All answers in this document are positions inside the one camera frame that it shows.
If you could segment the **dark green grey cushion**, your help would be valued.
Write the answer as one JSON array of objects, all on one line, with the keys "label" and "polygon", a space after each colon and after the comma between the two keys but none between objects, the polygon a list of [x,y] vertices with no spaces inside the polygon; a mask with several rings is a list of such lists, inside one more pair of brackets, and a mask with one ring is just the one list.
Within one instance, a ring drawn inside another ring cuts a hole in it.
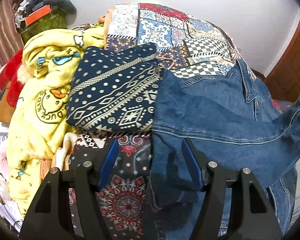
[{"label": "dark green grey cushion", "polygon": [[64,14],[76,14],[77,9],[70,0],[43,0],[43,5],[49,5],[51,11],[62,11]]}]

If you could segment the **yellow cartoon fleece blanket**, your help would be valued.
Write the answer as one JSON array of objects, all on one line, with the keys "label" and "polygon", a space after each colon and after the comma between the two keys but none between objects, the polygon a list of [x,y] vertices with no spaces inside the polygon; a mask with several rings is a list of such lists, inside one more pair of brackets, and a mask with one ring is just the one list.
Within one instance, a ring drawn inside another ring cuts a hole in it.
[{"label": "yellow cartoon fleece blanket", "polygon": [[42,183],[41,165],[53,159],[66,133],[71,82],[89,46],[104,47],[104,26],[85,31],[51,29],[30,38],[22,65],[31,78],[25,82],[7,137],[8,191],[22,216]]}]

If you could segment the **colourful patchwork bedspread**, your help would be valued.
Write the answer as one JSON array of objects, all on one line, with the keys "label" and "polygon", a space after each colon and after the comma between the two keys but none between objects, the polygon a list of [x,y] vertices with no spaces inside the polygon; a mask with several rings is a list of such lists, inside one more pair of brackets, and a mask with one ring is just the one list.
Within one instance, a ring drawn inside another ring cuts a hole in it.
[{"label": "colourful patchwork bedspread", "polygon": [[[200,75],[225,76],[237,60],[242,59],[231,38],[222,29],[162,5],[117,4],[105,26],[108,31],[104,50],[123,51],[154,43],[162,80],[166,71],[182,79]],[[153,160],[152,125],[144,132],[82,130],[76,142],[75,155],[70,161],[74,169],[93,159],[109,139],[115,138],[119,143],[108,183],[96,193],[110,239],[147,239],[142,221]],[[227,233],[230,209],[231,189],[227,188],[218,232],[220,236]]]}]

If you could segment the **red plush toy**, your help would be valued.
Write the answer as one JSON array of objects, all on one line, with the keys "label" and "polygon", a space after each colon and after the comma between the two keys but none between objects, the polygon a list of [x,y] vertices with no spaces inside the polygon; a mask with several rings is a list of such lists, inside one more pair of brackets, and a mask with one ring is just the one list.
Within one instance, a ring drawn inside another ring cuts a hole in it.
[{"label": "red plush toy", "polygon": [[7,62],[6,67],[4,69],[4,75],[6,78],[8,78],[10,82],[6,100],[7,103],[13,108],[16,107],[19,95],[24,86],[20,81],[18,81],[17,78],[17,71],[22,63],[22,55],[23,55],[23,49],[20,49]]}]

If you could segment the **green patterned storage box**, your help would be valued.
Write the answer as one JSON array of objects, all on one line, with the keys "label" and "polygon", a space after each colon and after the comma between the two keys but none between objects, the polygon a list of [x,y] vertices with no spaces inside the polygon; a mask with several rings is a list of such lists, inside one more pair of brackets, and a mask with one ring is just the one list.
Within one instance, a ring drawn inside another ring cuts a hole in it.
[{"label": "green patterned storage box", "polygon": [[31,37],[50,29],[66,29],[65,13],[62,11],[51,12],[31,23],[21,31],[23,42],[26,43]]}]

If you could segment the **navy patterned folded cloth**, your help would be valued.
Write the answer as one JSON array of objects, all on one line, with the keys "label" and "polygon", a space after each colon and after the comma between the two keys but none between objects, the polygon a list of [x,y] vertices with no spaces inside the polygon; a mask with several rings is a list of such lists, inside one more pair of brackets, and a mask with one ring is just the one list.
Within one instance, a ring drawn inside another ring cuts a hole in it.
[{"label": "navy patterned folded cloth", "polygon": [[148,131],[161,76],[154,43],[123,51],[90,46],[74,74],[66,122],[92,132]]}]

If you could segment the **brown wooden room door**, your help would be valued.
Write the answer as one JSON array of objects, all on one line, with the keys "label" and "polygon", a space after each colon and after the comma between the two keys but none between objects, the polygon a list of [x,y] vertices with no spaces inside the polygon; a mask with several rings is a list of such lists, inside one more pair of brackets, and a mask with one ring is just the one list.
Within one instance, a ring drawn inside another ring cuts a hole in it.
[{"label": "brown wooden room door", "polygon": [[294,102],[300,94],[300,21],[287,49],[265,78],[272,98]]}]

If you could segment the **pink plush toy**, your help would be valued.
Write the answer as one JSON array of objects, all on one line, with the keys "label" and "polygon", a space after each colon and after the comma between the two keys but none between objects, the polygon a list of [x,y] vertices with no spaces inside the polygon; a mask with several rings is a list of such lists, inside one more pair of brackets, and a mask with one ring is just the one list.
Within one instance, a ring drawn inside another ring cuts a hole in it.
[{"label": "pink plush toy", "polygon": [[7,155],[3,151],[0,153],[0,181],[8,182],[9,180],[9,169],[7,164]]}]

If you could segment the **orange box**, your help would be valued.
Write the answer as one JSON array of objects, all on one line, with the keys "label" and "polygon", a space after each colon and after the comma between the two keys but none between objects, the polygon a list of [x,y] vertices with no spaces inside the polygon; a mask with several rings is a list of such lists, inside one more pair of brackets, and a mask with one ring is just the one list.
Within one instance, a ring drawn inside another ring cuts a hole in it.
[{"label": "orange box", "polygon": [[25,18],[26,26],[31,25],[33,22],[36,22],[38,19],[42,18],[43,16],[49,14],[51,12],[51,7],[49,5],[45,5],[35,12],[31,13],[27,18]]}]

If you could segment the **striped red brown curtain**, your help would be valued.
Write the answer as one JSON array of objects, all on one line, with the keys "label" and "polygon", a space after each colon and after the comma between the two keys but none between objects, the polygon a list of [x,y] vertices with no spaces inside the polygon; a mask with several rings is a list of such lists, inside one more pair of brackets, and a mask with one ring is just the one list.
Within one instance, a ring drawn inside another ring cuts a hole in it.
[{"label": "striped red brown curtain", "polygon": [[15,28],[13,6],[13,0],[0,2],[0,69],[24,46]]}]

